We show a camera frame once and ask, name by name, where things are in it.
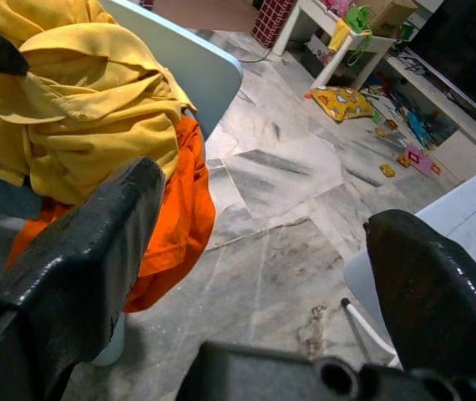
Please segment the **cardboard box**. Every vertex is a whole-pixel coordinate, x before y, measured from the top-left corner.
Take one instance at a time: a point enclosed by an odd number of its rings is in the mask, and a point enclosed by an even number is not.
[[[418,9],[412,0],[356,0],[355,4],[370,6],[370,28],[384,38],[395,38],[399,27]]]

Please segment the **chair leg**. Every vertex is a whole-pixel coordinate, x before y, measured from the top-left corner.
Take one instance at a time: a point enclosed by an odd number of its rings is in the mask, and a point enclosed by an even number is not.
[[[101,351],[96,359],[94,359],[91,364],[94,366],[109,366],[112,363],[115,363],[121,354],[123,353],[124,348],[124,313],[119,315],[117,324],[115,325],[114,334],[110,340],[110,344]]]
[[[347,298],[343,298],[340,302],[344,309],[352,315],[355,321],[361,325],[364,331],[370,336],[370,338],[384,351],[392,355],[392,360],[388,363],[388,367],[395,368],[399,365],[398,353],[396,350],[385,343],[385,341],[377,334],[377,332],[370,326],[366,319],[359,313],[359,311],[352,305],[352,303]]]

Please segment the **yellow shirt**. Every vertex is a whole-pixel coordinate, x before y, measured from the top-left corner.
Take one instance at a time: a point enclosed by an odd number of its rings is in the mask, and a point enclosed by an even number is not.
[[[191,107],[146,45],[95,0],[0,0],[0,34],[24,55],[24,78],[0,74],[0,178],[77,204],[142,155],[166,177],[174,124]]]

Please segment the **orange garment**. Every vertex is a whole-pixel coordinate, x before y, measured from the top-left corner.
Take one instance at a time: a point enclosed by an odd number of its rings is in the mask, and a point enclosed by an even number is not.
[[[215,220],[215,208],[208,189],[202,134],[196,121],[183,116],[175,126],[179,162],[165,186],[149,246],[127,303],[126,312],[151,307],[182,280],[206,247]],[[63,216],[71,206],[47,199],[37,220],[29,220],[13,241],[8,268],[39,233]]]

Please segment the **television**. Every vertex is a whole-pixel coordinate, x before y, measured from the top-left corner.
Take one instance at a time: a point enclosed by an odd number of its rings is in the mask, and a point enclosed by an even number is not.
[[[408,47],[476,109],[476,0],[444,0]]]

